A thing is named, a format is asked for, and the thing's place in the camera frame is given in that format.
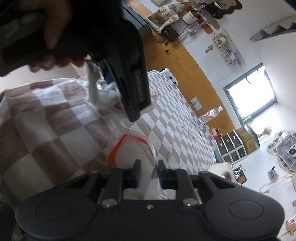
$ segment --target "bed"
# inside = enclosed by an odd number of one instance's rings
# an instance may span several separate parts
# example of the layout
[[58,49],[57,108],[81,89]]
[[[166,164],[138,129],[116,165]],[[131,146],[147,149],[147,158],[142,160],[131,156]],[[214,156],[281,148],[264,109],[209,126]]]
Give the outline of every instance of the bed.
[[213,139],[173,82],[148,72],[155,108],[134,123],[86,103],[87,78],[47,80],[0,96],[0,192],[11,207],[86,172],[108,172],[117,124],[144,134],[157,159],[197,174],[215,163]]

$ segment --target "white mug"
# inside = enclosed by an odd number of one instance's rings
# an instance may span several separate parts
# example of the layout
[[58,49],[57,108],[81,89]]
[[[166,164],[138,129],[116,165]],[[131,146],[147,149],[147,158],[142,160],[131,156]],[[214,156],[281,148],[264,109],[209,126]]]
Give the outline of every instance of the white mug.
[[182,17],[183,21],[187,24],[192,24],[194,23],[196,20],[198,20],[198,18],[196,18],[191,11],[189,11],[188,13],[186,13],[183,17]]

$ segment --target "wall socket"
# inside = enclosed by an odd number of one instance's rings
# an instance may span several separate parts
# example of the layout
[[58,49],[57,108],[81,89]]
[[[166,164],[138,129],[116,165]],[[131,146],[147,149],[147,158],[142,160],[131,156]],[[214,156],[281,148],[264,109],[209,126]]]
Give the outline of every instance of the wall socket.
[[200,104],[200,102],[196,97],[191,100],[191,103],[194,105],[196,110],[202,109],[202,105]]

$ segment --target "window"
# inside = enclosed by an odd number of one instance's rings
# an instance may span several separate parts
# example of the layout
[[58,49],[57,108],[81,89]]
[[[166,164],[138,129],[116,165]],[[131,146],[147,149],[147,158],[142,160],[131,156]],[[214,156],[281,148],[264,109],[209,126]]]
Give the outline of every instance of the window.
[[269,77],[261,63],[223,88],[241,124],[277,102]]

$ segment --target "human hand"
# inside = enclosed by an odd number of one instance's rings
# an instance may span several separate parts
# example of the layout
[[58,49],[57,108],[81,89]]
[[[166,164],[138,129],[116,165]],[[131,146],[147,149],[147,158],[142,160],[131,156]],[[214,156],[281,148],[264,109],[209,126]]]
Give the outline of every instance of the human hand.
[[[47,14],[47,21],[44,27],[44,39],[47,47],[53,49],[64,32],[65,27],[72,19],[72,10],[69,0],[20,0],[20,10],[38,10],[43,9]],[[30,70],[35,73],[40,69],[46,71],[52,69],[55,65],[65,67],[73,63],[77,67],[84,64],[83,58],[56,57],[53,54],[47,54],[39,60],[34,60],[30,65]]]

